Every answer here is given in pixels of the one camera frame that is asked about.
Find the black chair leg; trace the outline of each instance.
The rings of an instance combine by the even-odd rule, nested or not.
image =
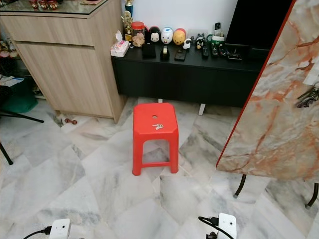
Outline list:
[[[234,198],[238,198],[238,195],[240,194],[241,190],[243,189],[245,181],[246,181],[246,176],[247,176],[246,174],[243,174],[241,181],[240,181],[240,184],[239,184],[239,187],[238,187],[236,193],[234,194]]]
[[[319,190],[319,184],[315,183],[313,197],[310,199],[310,201],[307,204],[305,204],[305,207],[307,209],[311,208],[311,206],[315,203],[315,201],[318,197],[318,190]]]
[[[37,122],[40,122],[40,123],[44,123],[43,120],[40,120],[40,119],[38,120],[36,118],[32,118],[32,117],[29,117],[29,116],[24,116],[24,115],[21,115],[21,114],[18,114],[18,113],[10,112],[10,111],[0,110],[0,112],[4,112],[6,114],[11,115],[11,116],[7,116],[7,117],[24,118],[24,119],[29,119],[29,120],[32,120],[32,121],[37,121]]]
[[[4,149],[3,145],[1,144],[1,142],[0,142],[0,150],[4,154],[4,157],[8,161],[9,165],[13,165],[13,162],[11,161],[9,155],[6,153],[6,150]]]

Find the television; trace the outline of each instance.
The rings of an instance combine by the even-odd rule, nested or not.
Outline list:
[[[226,45],[270,50],[293,0],[238,0]]]

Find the marble floor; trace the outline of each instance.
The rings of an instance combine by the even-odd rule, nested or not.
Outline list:
[[[213,228],[198,216],[232,214],[238,239],[317,239],[319,201],[304,203],[312,183],[216,171],[215,164],[240,109],[171,102],[179,133],[179,172],[148,168],[132,175],[133,107],[156,99],[129,98],[121,119],[68,116],[63,124],[45,100],[26,119],[1,118],[0,239],[21,239],[70,218],[71,239],[204,239]],[[143,161],[168,160],[165,141],[144,145]],[[32,239],[48,238],[37,235]]]

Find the red plastic stool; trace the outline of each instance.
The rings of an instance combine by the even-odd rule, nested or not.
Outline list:
[[[169,162],[142,163],[143,144],[148,140],[169,142]],[[174,106],[169,103],[139,104],[133,117],[133,174],[141,174],[146,167],[170,167],[178,172],[178,124]]]

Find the white cabinet leg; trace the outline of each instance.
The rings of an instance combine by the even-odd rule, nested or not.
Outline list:
[[[203,115],[205,106],[206,106],[206,104],[200,104],[200,108],[199,108],[199,112],[198,112],[199,116]]]

